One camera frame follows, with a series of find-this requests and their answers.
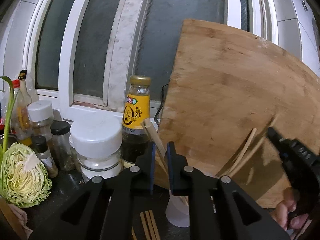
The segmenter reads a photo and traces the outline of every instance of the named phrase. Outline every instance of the fingernail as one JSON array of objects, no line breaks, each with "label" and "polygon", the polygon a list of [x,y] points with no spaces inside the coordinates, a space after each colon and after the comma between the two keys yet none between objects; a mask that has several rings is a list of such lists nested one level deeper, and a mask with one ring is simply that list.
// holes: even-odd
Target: fingernail
[{"label": "fingernail", "polygon": [[300,219],[299,219],[299,218],[293,218],[293,219],[291,220],[291,222],[290,222],[290,225],[291,225],[292,227],[295,227],[295,226],[297,226],[297,225],[299,224],[299,222],[300,222]]}]

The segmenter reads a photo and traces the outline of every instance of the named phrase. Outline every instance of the cut cabbage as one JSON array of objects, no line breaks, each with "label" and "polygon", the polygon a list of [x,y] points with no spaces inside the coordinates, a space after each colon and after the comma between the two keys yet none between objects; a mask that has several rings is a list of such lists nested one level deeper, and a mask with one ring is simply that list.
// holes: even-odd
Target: cut cabbage
[{"label": "cut cabbage", "polygon": [[51,180],[43,163],[28,146],[15,143],[3,156],[0,193],[20,208],[38,205],[50,194]]}]

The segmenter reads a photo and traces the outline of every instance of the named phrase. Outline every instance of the bottle with red cap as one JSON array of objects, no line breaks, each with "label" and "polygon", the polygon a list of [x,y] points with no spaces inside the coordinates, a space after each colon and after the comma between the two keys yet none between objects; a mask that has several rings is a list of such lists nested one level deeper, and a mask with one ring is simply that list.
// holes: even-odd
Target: bottle with red cap
[{"label": "bottle with red cap", "polygon": [[32,128],[28,117],[27,104],[20,91],[20,82],[18,79],[12,81],[14,88],[14,106],[11,115],[11,125],[16,132],[18,141],[27,146],[32,145]]}]

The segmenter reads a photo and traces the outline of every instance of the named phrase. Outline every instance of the window pane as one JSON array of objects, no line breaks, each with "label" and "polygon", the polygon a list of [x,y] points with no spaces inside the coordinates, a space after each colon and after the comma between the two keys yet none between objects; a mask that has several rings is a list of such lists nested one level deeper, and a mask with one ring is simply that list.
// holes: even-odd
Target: window pane
[{"label": "window pane", "polygon": [[151,99],[161,100],[169,82],[184,19],[223,23],[224,0],[153,0],[135,73],[151,76]]},{"label": "window pane", "polygon": [[119,1],[89,1],[76,47],[74,93],[102,97],[109,37]]},{"label": "window pane", "polygon": [[52,0],[44,19],[36,60],[36,88],[58,90],[64,29],[74,0]]}]

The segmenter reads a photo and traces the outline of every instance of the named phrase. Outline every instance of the wooden cutting board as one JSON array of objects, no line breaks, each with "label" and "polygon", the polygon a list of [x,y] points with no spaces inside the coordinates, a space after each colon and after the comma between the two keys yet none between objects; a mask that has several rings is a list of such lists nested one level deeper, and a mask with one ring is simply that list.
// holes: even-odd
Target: wooden cutting board
[{"label": "wooden cutting board", "polygon": [[[319,78],[284,49],[251,33],[212,22],[184,21],[159,135],[174,141],[189,165],[215,175],[251,129],[275,127],[315,153],[320,148]],[[278,153],[265,141],[233,177],[263,207],[275,207],[289,186]],[[168,187],[157,162],[156,184]]]}]

